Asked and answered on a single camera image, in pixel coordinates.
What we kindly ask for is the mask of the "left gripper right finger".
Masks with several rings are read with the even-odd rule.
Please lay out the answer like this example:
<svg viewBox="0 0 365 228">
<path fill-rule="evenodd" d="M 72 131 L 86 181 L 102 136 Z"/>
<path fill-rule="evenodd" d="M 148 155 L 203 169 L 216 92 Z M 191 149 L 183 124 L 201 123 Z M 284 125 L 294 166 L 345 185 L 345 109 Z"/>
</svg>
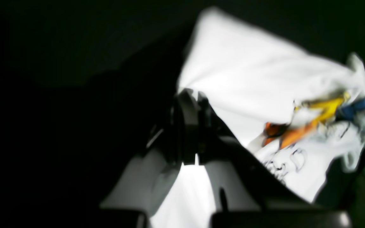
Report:
<svg viewBox="0 0 365 228">
<path fill-rule="evenodd" d="M 198 93 L 199 162 L 207 170 L 218 211 L 295 211 L 310 204 L 280 183 L 235 138 Z"/>
</svg>

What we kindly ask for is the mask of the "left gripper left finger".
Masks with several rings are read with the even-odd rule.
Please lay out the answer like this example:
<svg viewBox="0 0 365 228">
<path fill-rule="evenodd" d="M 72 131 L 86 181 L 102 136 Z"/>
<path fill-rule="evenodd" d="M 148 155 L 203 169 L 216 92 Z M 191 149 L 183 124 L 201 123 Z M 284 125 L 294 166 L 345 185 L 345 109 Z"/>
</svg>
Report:
<svg viewBox="0 0 365 228">
<path fill-rule="evenodd" d="M 143 150 L 127 163 L 100 208 L 154 215 L 171 191 L 181 166 L 194 164 L 198 128 L 194 91 L 183 89 L 174 97 L 167 119 L 154 126 Z"/>
</svg>

